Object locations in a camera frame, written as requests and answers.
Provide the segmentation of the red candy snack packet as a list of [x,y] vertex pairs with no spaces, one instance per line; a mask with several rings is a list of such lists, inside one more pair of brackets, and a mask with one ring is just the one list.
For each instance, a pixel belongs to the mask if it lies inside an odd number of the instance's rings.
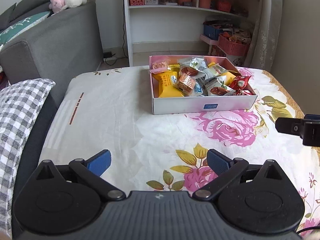
[[244,90],[248,85],[251,76],[236,76],[230,83],[229,87],[233,90]]

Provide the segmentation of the orange wafer snack packet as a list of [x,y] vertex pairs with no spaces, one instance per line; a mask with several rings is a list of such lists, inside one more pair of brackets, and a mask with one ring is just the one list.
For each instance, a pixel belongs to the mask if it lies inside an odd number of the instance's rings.
[[175,87],[186,96],[190,96],[193,93],[195,85],[195,79],[185,73],[182,73],[175,83]]

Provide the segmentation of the pink nougat snack packet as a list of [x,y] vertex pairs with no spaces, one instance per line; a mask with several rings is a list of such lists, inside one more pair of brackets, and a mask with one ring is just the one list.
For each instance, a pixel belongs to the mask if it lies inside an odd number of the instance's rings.
[[151,74],[159,74],[159,73],[167,72],[169,70],[170,70],[170,67],[167,61],[155,61],[151,64],[151,67],[150,67]]

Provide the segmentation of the floral white tablecloth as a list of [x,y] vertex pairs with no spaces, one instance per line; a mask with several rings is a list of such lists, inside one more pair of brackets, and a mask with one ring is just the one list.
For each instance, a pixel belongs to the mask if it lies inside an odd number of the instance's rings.
[[319,149],[276,131],[278,117],[304,113],[268,72],[240,68],[258,98],[248,110],[153,115],[146,66],[84,73],[69,84],[40,159],[56,165],[111,152],[103,178],[132,190],[193,193],[215,179],[205,150],[252,164],[274,159],[299,192],[305,213],[302,236],[319,224]]

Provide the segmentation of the beige patterned curtain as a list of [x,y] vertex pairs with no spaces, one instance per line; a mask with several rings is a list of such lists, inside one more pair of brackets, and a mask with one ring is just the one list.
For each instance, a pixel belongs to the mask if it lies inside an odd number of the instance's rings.
[[276,55],[283,0],[260,0],[245,67],[270,71]]

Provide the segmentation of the orange snack packet rear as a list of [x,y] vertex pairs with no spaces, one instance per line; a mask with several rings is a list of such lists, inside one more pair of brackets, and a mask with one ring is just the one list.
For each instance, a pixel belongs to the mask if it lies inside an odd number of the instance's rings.
[[236,77],[231,71],[226,70],[224,67],[215,62],[208,64],[208,70],[214,76],[221,76],[225,85],[230,85],[233,79]]

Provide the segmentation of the walnut snack packet lower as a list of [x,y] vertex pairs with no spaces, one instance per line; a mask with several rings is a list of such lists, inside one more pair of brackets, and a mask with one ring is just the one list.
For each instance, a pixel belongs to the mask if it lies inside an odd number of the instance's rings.
[[208,79],[204,87],[208,96],[230,96],[235,94],[235,90],[225,85],[225,78],[220,76]]

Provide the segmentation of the walnut snack packet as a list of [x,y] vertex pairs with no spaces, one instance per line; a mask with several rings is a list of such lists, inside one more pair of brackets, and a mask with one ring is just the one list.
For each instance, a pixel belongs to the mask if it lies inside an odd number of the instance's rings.
[[179,59],[180,72],[193,78],[205,76],[204,70],[207,69],[207,61],[204,57],[186,57]]
[[225,78],[220,76],[208,79],[204,87],[208,96],[230,96],[235,94],[235,90],[225,85]]

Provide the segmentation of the blue white snack packet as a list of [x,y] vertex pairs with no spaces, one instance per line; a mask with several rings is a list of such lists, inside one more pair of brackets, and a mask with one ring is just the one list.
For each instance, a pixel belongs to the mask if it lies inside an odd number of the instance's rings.
[[194,96],[207,96],[208,92],[205,88],[204,85],[204,80],[199,77],[195,79],[195,86],[194,86],[194,91],[193,91]]

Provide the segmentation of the white pink snack box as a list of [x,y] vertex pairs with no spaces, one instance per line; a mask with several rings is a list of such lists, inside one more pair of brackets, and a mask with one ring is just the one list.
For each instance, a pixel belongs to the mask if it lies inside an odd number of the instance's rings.
[[[195,55],[155,55],[149,57],[149,70],[152,69],[154,62],[162,62],[169,60],[169,63],[177,63],[179,59],[186,57],[197,57]],[[240,74],[236,67],[226,57],[204,56],[208,63],[215,62],[222,64],[227,70],[235,71]],[[161,114],[181,114],[181,113],[197,113],[212,111],[232,111],[250,109],[257,99],[252,87],[247,84],[246,90],[253,95],[235,95],[235,96],[190,96],[180,98],[159,98],[158,97],[158,81],[156,81],[150,73],[150,85],[152,95],[152,113],[154,115]]]

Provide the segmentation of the checkered grey cushion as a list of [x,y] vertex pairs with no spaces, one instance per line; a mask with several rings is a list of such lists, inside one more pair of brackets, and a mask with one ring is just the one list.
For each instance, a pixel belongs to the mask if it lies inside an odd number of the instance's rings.
[[22,151],[54,86],[51,79],[33,79],[1,90],[1,236],[12,236],[11,210]]

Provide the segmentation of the pink plastic basket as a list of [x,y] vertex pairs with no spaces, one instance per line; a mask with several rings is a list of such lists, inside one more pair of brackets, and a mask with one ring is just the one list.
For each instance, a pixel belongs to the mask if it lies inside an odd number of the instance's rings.
[[249,44],[240,44],[231,42],[228,38],[219,35],[218,46],[228,55],[232,56],[246,56]]

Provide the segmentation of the walnut snack packet upper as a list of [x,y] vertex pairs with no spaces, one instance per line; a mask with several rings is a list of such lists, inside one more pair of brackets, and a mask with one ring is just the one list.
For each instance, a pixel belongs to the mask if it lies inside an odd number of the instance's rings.
[[193,78],[205,76],[204,70],[207,69],[207,61],[204,57],[186,57],[179,59],[180,72]]

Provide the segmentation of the yellow cake snack packet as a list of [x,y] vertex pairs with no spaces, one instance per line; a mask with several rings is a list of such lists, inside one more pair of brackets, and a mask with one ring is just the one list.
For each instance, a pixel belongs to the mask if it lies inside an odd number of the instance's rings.
[[158,97],[159,98],[181,98],[184,94],[175,87],[178,73],[175,71],[167,71],[158,74],[152,74],[152,77],[158,81]]

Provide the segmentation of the blue storage bin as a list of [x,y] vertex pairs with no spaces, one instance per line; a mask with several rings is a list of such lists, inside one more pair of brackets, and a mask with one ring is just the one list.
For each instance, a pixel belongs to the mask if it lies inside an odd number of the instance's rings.
[[206,21],[203,23],[203,34],[212,39],[218,40],[219,34],[223,31],[224,22],[214,20],[214,21]]

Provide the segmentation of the grey sofa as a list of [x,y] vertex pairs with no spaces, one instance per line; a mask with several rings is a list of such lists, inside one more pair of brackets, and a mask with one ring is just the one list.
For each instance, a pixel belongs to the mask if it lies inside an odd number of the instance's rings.
[[95,71],[103,60],[96,5],[89,2],[54,14],[50,0],[22,0],[1,13],[1,30],[20,20],[47,12],[49,16],[6,43],[1,67],[10,84],[48,78],[56,85],[50,96],[62,102],[71,79]]

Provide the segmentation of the teal pillow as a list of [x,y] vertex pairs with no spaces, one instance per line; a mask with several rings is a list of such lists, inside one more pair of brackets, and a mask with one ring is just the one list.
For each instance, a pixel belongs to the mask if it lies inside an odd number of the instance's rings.
[[49,11],[40,12],[7,27],[7,29],[2,31],[0,35],[1,46],[4,46],[7,42],[16,38],[18,35],[21,35],[23,32],[43,22],[49,15]]

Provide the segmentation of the white bookshelf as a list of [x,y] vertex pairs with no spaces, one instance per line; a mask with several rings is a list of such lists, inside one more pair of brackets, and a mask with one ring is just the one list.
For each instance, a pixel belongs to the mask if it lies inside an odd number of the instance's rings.
[[150,55],[204,53],[209,46],[200,41],[203,23],[215,17],[241,22],[254,22],[259,0],[225,0],[240,6],[243,12],[233,14],[200,6],[200,0],[178,5],[178,0],[145,0],[142,6],[130,6],[124,0],[127,52],[129,65],[148,63]]

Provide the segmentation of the white plush toy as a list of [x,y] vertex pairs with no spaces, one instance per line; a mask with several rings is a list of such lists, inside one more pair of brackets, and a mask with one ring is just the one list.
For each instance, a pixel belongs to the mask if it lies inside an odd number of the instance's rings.
[[50,0],[49,9],[57,14],[69,8],[76,8],[85,5],[87,0]]

